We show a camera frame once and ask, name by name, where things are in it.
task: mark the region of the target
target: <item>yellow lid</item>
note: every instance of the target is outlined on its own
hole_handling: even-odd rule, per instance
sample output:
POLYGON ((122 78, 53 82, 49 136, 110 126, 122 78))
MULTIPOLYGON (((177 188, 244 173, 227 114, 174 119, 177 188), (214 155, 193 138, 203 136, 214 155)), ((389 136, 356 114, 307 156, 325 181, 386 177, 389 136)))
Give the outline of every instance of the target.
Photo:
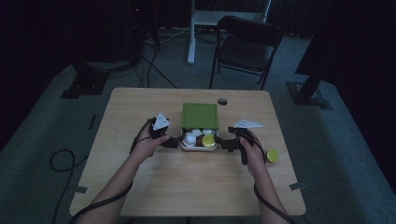
POLYGON ((269 162, 277 162, 279 160, 279 153, 276 149, 268 149, 267 153, 265 154, 269 162))
POLYGON ((216 143, 215 143, 215 135, 206 134, 202 138, 202 145, 204 145, 204 147, 214 147, 216 145, 216 143))

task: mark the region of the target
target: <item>chair backrest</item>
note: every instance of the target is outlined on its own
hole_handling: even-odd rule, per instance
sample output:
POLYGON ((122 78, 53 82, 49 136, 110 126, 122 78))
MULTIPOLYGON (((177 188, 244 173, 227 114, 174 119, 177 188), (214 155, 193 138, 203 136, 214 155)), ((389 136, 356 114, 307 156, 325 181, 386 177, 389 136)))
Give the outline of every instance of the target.
POLYGON ((217 24, 218 36, 221 30, 248 42, 264 44, 277 48, 283 37, 283 31, 271 24, 262 21, 251 21, 235 16, 225 16, 217 24))

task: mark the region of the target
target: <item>white marker tag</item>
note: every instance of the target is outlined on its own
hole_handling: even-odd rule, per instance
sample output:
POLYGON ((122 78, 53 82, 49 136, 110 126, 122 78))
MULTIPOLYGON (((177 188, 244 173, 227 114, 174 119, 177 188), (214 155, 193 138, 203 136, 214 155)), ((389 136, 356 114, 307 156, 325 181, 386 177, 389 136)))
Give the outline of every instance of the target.
POLYGON ((264 125, 258 122, 242 119, 233 125, 235 128, 260 128, 264 125))
POLYGON ((169 125, 171 125, 171 122, 169 122, 169 120, 163 116, 163 113, 159 113, 157 116, 157 120, 155 120, 154 127, 152 129, 154 131, 157 131, 157 130, 167 127, 169 125))

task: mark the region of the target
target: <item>forearm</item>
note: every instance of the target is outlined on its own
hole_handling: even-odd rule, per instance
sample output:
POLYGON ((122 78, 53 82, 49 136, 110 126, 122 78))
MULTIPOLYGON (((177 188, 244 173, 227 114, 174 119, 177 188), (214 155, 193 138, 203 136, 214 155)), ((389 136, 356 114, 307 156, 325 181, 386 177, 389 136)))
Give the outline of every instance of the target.
MULTIPOLYGON (((274 184, 271 180, 271 177, 268 174, 266 168, 261 171, 259 174, 254 176, 256 188, 260 195, 264 198, 265 201, 273 205, 275 208, 287 214, 285 207, 282 202, 279 200, 277 196, 276 189, 274 188, 274 184)), ((262 217, 262 224, 264 223, 289 223, 283 217, 274 212, 267 205, 263 204, 259 200, 259 209, 262 217)))
MULTIPOLYGON (((134 180, 138 167, 139 163, 134 161, 131 156, 128 157, 111 180, 93 199, 92 203, 98 203, 112 198, 126 190, 134 180)), ((83 215, 78 220, 78 223, 116 223, 125 199, 126 195, 113 203, 108 203, 91 210, 87 214, 83 215)))

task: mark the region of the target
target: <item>table top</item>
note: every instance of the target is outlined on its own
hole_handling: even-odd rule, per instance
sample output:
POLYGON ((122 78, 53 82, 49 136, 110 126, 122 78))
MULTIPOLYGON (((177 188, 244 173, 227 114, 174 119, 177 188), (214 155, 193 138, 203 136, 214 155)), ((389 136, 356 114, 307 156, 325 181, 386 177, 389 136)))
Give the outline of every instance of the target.
MULTIPOLYGON (((290 189, 297 179, 268 92, 143 88, 116 88, 112 92, 78 184, 88 190, 75 193, 70 213, 74 215, 90 204, 116 173, 147 119, 162 112, 171 121, 166 133, 177 137, 183 103, 216 104, 219 98, 228 101, 218 106, 219 136, 234 138, 227 128, 241 119, 263 123, 252 131, 264 150, 275 148, 280 154, 277 163, 267 162, 280 201, 290 215, 303 214, 300 190, 290 189)), ((121 215, 257 216, 253 183, 239 150, 228 152, 218 146, 213 152, 195 152, 184 151, 181 146, 158 147, 140 166, 121 215)))

